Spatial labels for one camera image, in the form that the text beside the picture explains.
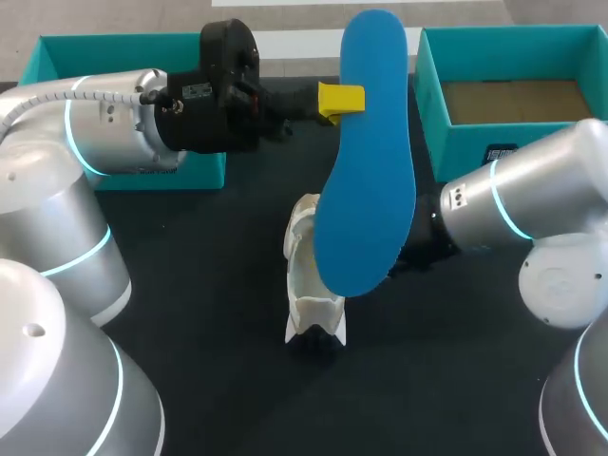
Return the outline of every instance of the black work surface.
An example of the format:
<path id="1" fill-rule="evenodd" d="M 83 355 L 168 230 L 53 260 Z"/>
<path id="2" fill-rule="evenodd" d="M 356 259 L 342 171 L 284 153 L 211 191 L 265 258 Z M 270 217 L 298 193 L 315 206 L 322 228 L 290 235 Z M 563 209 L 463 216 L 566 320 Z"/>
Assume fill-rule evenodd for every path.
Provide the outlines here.
<path id="1" fill-rule="evenodd" d="M 271 81 L 270 88 L 298 80 Z M 432 185 L 410 92 L 419 192 Z M 164 403 L 164 455 L 534 455 L 542 384 L 576 334 L 523 305 L 525 250 L 457 257 L 347 303 L 348 347 L 283 345 L 282 241 L 338 130 L 228 160 L 209 193 L 102 193 L 133 296 L 105 328 Z"/>

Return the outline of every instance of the sticker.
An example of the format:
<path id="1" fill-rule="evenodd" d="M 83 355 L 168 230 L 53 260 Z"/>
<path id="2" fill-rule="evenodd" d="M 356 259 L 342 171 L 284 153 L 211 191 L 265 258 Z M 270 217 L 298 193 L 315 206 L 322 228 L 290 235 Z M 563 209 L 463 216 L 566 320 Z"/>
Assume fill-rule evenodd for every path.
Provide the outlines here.
<path id="1" fill-rule="evenodd" d="M 495 160 L 508 157 L 513 152 L 517 151 L 517 149 L 519 149 L 519 147 L 516 144 L 491 144 L 485 149 L 482 166 L 494 162 Z"/>
<path id="2" fill-rule="evenodd" d="M 181 96 L 184 100 L 208 97 L 212 93 L 213 88 L 211 87 L 211 83 L 185 85 L 181 88 Z"/>

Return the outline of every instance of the shoe insole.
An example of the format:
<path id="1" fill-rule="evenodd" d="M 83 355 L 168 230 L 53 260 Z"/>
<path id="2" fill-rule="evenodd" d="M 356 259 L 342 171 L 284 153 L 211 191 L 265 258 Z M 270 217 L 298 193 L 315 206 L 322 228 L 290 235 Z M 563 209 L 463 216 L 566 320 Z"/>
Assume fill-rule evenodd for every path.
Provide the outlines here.
<path id="1" fill-rule="evenodd" d="M 408 44 L 384 10 L 358 14 L 340 53 L 340 84 L 365 88 L 365 112 L 343 115 L 340 150 L 314 219 L 314 255 L 337 295 L 373 290 L 394 265 L 413 218 Z"/>

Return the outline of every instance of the white shoe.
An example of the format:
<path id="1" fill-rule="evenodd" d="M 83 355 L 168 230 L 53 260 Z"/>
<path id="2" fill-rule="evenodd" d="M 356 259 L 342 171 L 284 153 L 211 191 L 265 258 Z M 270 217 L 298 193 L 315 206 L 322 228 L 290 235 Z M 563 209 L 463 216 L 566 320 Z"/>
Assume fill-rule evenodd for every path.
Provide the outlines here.
<path id="1" fill-rule="evenodd" d="M 330 292 L 316 269 L 313 250 L 314 213 L 318 195 L 304 195 L 294 207 L 285 233 L 283 255 L 287 258 L 289 317 L 285 343 L 294 335 L 320 326 L 346 345 L 344 297 Z"/>

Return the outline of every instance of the teal cardboard box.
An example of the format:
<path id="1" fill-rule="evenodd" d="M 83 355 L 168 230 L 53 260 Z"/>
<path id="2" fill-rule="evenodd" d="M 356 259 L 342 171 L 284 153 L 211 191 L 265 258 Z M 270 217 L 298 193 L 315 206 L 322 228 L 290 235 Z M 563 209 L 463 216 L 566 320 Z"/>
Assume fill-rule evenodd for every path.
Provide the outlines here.
<path id="1" fill-rule="evenodd" d="M 572 122 L 608 120 L 599 26 L 425 28 L 414 91 L 433 171 L 451 181 Z"/>
<path id="2" fill-rule="evenodd" d="M 144 68 L 190 70 L 199 64 L 199 38 L 198 33 L 42 36 L 20 84 Z M 177 170 L 111 176 L 96 189 L 219 189 L 225 166 L 225 154 L 189 153 Z"/>

